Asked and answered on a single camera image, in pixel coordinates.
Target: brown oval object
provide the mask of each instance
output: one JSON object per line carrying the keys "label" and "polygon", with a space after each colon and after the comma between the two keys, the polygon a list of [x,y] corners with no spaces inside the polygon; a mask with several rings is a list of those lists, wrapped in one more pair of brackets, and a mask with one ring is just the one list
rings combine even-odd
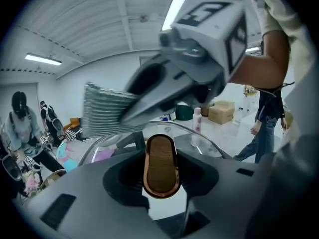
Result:
{"label": "brown oval object", "polygon": [[169,136],[157,134],[147,141],[143,185],[156,198],[167,198],[178,191],[176,149]]}

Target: bottle cap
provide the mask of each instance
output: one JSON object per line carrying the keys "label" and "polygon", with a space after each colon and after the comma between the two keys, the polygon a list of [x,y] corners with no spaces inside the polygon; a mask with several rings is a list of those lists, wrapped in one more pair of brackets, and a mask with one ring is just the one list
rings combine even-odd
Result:
{"label": "bottle cap", "polygon": [[200,107],[195,108],[194,114],[200,115]]}

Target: blue jeans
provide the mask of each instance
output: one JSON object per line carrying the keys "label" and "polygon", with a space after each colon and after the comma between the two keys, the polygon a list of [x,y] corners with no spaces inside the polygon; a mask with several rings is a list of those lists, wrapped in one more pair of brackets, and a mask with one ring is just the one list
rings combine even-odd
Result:
{"label": "blue jeans", "polygon": [[275,126],[277,124],[277,118],[271,118],[266,116],[262,121],[258,134],[242,151],[234,158],[239,161],[256,154],[255,163],[259,163],[261,157],[267,153],[274,151],[275,142]]}

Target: pink flower bouquet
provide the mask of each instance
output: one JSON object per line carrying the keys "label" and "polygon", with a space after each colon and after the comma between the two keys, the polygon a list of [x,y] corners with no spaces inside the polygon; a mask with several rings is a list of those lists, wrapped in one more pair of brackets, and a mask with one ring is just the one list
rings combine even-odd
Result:
{"label": "pink flower bouquet", "polygon": [[23,181],[25,182],[25,192],[28,197],[34,197],[40,187],[40,177],[37,173],[33,171],[28,171],[23,174]]}

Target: zebra print cloth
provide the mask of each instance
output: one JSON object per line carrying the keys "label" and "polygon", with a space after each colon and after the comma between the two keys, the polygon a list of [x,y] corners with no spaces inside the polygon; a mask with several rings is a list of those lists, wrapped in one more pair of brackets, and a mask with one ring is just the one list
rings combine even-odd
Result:
{"label": "zebra print cloth", "polygon": [[76,128],[69,127],[65,131],[65,136],[69,141],[79,140],[82,142],[88,142],[88,141],[92,140],[91,138],[82,137],[82,132],[83,132],[83,128],[81,128],[80,126],[78,126]]}

